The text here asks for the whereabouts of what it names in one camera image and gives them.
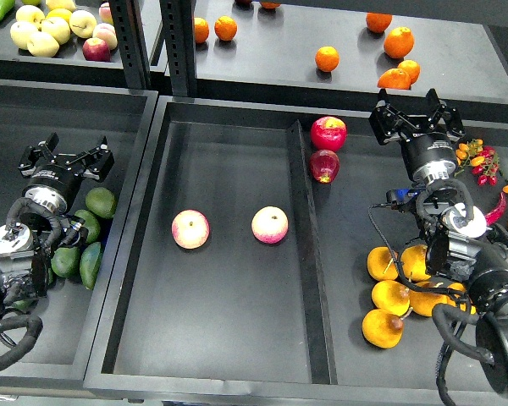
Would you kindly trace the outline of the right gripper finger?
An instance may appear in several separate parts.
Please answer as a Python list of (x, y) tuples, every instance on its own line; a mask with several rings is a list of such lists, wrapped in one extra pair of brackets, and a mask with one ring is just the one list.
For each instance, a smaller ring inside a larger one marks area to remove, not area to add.
[(428, 113), (420, 123), (420, 134), (442, 133), (439, 122), (443, 121), (444, 133), (452, 142), (457, 142), (465, 135), (461, 115), (455, 107), (449, 107), (442, 101), (434, 88), (426, 94)]
[(390, 104), (385, 89), (379, 90), (377, 103), (368, 121), (380, 145), (409, 142), (419, 130), (409, 116)]

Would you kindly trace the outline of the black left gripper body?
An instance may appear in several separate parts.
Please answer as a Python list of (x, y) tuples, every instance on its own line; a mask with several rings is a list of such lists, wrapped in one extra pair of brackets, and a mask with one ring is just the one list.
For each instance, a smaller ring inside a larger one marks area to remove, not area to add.
[(83, 178), (75, 176), (66, 168), (65, 163), (71, 157), (73, 156), (59, 154), (55, 163), (40, 160), (35, 172), (28, 177), (23, 196), (39, 201), (49, 197), (59, 203), (73, 203)]

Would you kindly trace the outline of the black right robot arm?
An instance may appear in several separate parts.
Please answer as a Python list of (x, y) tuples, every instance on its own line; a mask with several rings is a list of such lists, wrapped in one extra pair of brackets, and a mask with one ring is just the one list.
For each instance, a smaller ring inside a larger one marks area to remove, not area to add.
[(453, 353), (477, 360), (492, 389), (508, 398), (508, 232), (485, 218), (456, 178), (456, 147), (466, 137), (460, 114), (435, 90), (426, 99), (427, 113), (407, 114), (386, 91), (378, 93), (369, 123), (380, 145), (400, 145), (412, 183), (390, 190), (385, 205), (415, 217), (428, 274), (464, 286), (441, 288), (448, 303), (433, 310), (443, 340), (436, 370), (441, 401), (452, 402), (445, 372)]

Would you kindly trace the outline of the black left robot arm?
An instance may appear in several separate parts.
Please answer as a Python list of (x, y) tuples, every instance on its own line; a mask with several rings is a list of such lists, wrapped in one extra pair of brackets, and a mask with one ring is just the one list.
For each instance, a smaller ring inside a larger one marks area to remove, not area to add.
[(106, 138), (77, 154), (57, 144), (51, 134), (25, 148), (18, 169), (28, 184), (0, 227), (0, 371), (34, 348), (43, 328), (20, 303), (46, 297), (53, 277), (65, 275), (58, 267), (77, 263), (91, 239), (89, 221), (70, 211), (82, 182), (102, 182), (114, 164)]

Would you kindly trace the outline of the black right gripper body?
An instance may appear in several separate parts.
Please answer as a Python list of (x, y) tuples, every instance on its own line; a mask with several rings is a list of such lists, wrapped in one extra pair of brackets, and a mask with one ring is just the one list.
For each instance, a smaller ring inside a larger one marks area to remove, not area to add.
[(451, 178), (457, 167), (450, 138), (439, 131), (401, 130), (400, 148), (409, 178)]

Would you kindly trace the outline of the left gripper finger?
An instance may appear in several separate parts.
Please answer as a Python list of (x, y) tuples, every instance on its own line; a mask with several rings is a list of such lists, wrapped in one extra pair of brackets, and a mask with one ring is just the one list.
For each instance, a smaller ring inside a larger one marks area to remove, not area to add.
[(37, 168), (37, 163), (43, 160), (46, 163), (55, 163), (57, 155), (54, 149), (59, 138), (56, 132), (51, 133), (46, 140), (40, 141), (36, 146), (26, 146), (19, 160), (18, 169), (24, 178), (30, 177)]
[(69, 158), (65, 166), (75, 176), (103, 182), (113, 167), (113, 153), (107, 137), (103, 136), (94, 148)]

